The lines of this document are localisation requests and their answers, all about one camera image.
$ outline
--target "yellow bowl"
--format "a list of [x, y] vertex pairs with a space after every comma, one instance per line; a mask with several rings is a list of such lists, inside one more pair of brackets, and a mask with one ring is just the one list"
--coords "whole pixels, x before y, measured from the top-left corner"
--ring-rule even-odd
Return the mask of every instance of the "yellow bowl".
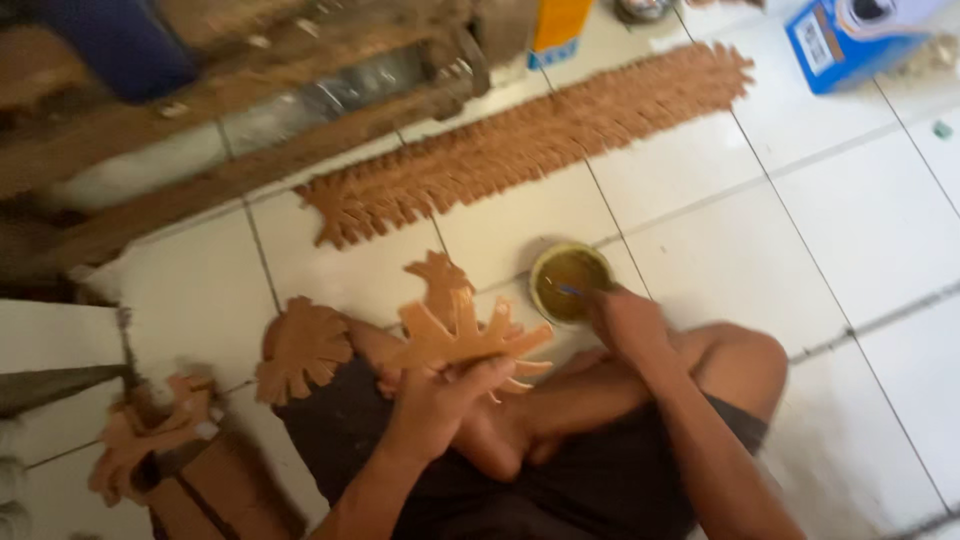
[[[559, 268], [557, 265], [562, 264], [560, 261], [563, 259], [570, 261], [565, 268], [567, 279], [572, 276], [576, 278], [576, 283], [553, 283], [550, 276], [546, 275]], [[540, 254], [534, 263], [534, 268], [530, 272], [530, 296], [540, 314], [551, 323], [558, 325], [582, 323], [588, 319], [586, 306], [583, 305], [584, 298], [561, 291], [559, 285], [586, 288], [583, 286], [584, 280], [592, 283], [592, 288], [610, 288], [615, 280], [607, 258], [586, 244], [577, 242], [557, 244]], [[568, 309], [571, 314], [559, 313], [557, 312], [559, 309]]]

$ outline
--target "hand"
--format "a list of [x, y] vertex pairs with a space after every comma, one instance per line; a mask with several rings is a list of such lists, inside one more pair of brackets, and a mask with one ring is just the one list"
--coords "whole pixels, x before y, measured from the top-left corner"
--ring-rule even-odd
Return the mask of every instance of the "hand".
[[607, 348], [634, 366], [669, 350], [668, 327], [660, 306], [623, 287], [591, 298], [593, 329]]
[[459, 376], [428, 367], [404, 370], [381, 449], [426, 466], [446, 452], [473, 403], [488, 399], [515, 368], [513, 359], [498, 357], [477, 362]]

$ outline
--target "dark shorts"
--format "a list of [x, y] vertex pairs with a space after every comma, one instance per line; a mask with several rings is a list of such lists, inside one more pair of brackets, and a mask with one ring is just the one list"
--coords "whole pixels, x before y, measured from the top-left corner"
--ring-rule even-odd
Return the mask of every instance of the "dark shorts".
[[[275, 409], [300, 457], [330, 505], [370, 457], [393, 403], [377, 392], [375, 374], [355, 358], [333, 382], [311, 386], [305, 400]], [[753, 454], [767, 426], [749, 413], [707, 396]], [[569, 437], [545, 465], [525, 467], [515, 483], [478, 472], [453, 450], [434, 461], [414, 487], [395, 537], [437, 537], [438, 524], [507, 497], [532, 503], [600, 538], [684, 538], [695, 523], [666, 431], [654, 405], [600, 430]]]

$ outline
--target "barcode label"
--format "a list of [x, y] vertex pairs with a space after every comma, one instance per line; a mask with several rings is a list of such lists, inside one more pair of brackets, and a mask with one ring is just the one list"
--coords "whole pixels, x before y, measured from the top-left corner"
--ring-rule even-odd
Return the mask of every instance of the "barcode label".
[[833, 65], [833, 54], [827, 47], [824, 32], [820, 29], [817, 17], [810, 12], [797, 23], [797, 41], [804, 49], [806, 63], [814, 75], [820, 75], [825, 69]]

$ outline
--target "clay cutout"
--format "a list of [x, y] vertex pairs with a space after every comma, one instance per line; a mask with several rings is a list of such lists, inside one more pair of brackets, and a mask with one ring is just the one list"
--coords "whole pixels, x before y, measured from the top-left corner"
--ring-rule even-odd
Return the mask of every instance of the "clay cutout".
[[100, 435], [106, 449], [87, 481], [90, 491], [99, 493], [109, 507], [124, 497], [146, 504], [145, 494], [133, 486], [131, 475], [148, 454], [210, 439], [217, 432], [209, 411], [211, 381], [173, 376], [167, 382], [174, 389], [174, 412], [156, 428], [146, 428], [133, 405], [118, 404], [110, 409], [107, 427]]
[[353, 349], [345, 323], [332, 307], [313, 306], [305, 296], [292, 298], [264, 336], [264, 361], [256, 368], [256, 400], [287, 405], [289, 397], [310, 395], [307, 377], [329, 384]]
[[476, 292], [467, 273], [451, 262], [447, 254], [435, 251], [427, 251], [426, 261], [410, 263], [403, 267], [403, 271], [423, 278], [426, 282], [423, 304], [449, 331], [453, 331], [456, 319], [450, 292], [461, 288]]
[[[387, 362], [386, 367], [419, 367], [425, 361], [440, 362], [445, 367], [498, 355], [519, 358], [553, 338], [553, 328], [549, 324], [519, 335], [511, 332], [511, 306], [504, 298], [496, 299], [490, 323], [481, 330], [477, 324], [470, 288], [453, 290], [450, 297], [454, 313], [452, 330], [448, 330], [422, 302], [400, 308], [400, 320], [410, 332], [410, 340]], [[552, 365], [550, 362], [518, 362], [515, 377], [539, 375]], [[510, 379], [499, 390], [522, 393], [532, 387]]]
[[746, 95], [753, 62], [696, 43], [603, 72], [457, 130], [313, 179], [295, 191], [337, 249], [539, 180]]

